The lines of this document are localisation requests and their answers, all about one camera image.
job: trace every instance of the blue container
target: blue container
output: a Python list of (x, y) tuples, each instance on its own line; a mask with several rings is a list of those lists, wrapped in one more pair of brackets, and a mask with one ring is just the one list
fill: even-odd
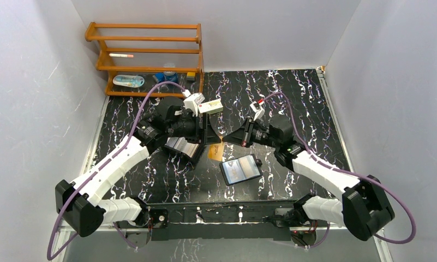
[(178, 74), (174, 71), (165, 71), (164, 72), (165, 81), (171, 81), (178, 84)]
[(157, 73), (152, 76), (156, 83), (164, 82), (165, 81), (165, 75), (164, 73)]

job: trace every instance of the floor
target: floor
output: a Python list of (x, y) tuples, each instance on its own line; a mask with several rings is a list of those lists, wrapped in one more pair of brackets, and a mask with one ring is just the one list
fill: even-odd
[(65, 262), (346, 262), (380, 261), (374, 240), (359, 241), (347, 230), (331, 230), (326, 241), (308, 252), (289, 241), (271, 239), (181, 239), (151, 241), (138, 252), (115, 232), (77, 237), (67, 248)]
[[(224, 111), (212, 115), (211, 122), (223, 136), (244, 122), (252, 101), (275, 91), (283, 91), (291, 100), (298, 131), (308, 145), (322, 158), (348, 168), (314, 69), (206, 73), (203, 93), (206, 100), (222, 99)], [(128, 134), (141, 101), (142, 98), (110, 98), (94, 163)], [(159, 99), (151, 99), (146, 110), (153, 110), (158, 102)], [(264, 123), (274, 114), (288, 114), (287, 106), (279, 98), (271, 99), (266, 106)], [(219, 162), (208, 159), (207, 151), (206, 148), (196, 166), (174, 154), (158, 151), (129, 171), (105, 197), (139, 196), (155, 204), (298, 199), (307, 193), (329, 196), (311, 180), (282, 168), (273, 157), (273, 150), (259, 145), (242, 148), (225, 144), (224, 160), (254, 153), (264, 164), (261, 179), (228, 187)], [(323, 229), (317, 232), (320, 236), (324, 233)], [(273, 239), (192, 237), (151, 241), (147, 247), (143, 247), (146, 239), (143, 234), (129, 235), (129, 239), (140, 246), (138, 252), (127, 249), (127, 244), (113, 231), (99, 231), (86, 238), (77, 238), (67, 249), (64, 261), (284, 261), (288, 258), (290, 261), (380, 261), (373, 240), (359, 241), (346, 229), (331, 230), (326, 242), (309, 252), (295, 250), (291, 241), (275, 241), (284, 239), (286, 231)]]
[[(222, 99), (224, 110), (211, 115), (214, 130), (226, 135), (249, 116), (252, 101), (276, 91), (291, 100), (299, 133), (319, 156), (341, 168), (347, 168), (339, 136), (315, 69), (267, 70), (206, 73), (206, 101)], [(143, 98), (111, 97), (100, 133), (94, 163), (105, 157), (128, 134)], [(146, 105), (153, 110), (159, 99)], [(288, 114), (281, 99), (273, 97), (266, 106), (263, 123), (274, 114)], [(223, 202), (272, 199), (298, 199), (307, 193), (328, 197), (323, 188), (299, 174), (281, 167), (272, 149), (254, 145), (243, 148), (225, 144), (223, 159), (253, 153), (262, 159), (263, 177), (227, 186), (218, 161), (207, 158), (205, 149), (196, 166), (175, 154), (159, 150), (139, 163), (116, 183), (106, 198), (138, 196), (148, 203)]]

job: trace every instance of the plastic dish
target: plastic dish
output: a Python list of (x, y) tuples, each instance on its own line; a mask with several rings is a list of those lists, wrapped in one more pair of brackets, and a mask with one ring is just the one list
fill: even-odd
[(138, 88), (145, 83), (145, 79), (139, 75), (117, 75), (112, 82), (117, 86)]

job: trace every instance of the small box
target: small box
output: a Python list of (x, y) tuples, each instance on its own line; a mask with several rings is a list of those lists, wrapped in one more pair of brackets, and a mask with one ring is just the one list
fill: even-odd
[(209, 115), (223, 111), (222, 100), (212, 100), (199, 105), (199, 113), (207, 113)]
[(154, 78), (154, 81), (156, 83), (160, 83), (160, 82), (164, 82), (165, 81), (164, 73), (157, 73), (157, 74), (153, 75), (152, 78)]
[(188, 72), (186, 74), (186, 80), (191, 81), (191, 82), (196, 81), (196, 73), (195, 72)]

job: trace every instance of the black marble tabletop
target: black marble tabletop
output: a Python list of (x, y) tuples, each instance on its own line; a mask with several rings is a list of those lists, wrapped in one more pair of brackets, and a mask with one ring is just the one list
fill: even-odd
[[(203, 94), (206, 101), (222, 99), (223, 112), (211, 115), (215, 131), (224, 136), (249, 116), (249, 105), (270, 93), (283, 91), (291, 100), (297, 129), (307, 144), (322, 158), (348, 168), (320, 81), (314, 69), (206, 73)], [(94, 163), (104, 158), (130, 131), (143, 98), (111, 97), (100, 133)], [(152, 111), (160, 98), (152, 98)], [(263, 123), (275, 114), (288, 115), (288, 106), (278, 97), (266, 104)], [(206, 147), (196, 166), (178, 155), (156, 151), (119, 180), (106, 198), (138, 196), (148, 203), (223, 202), (298, 199), (307, 193), (330, 197), (310, 179), (280, 166), (273, 149), (260, 145), (243, 148), (225, 143), (223, 159), (253, 153), (262, 159), (263, 177), (227, 186), (219, 163), (207, 157)]]

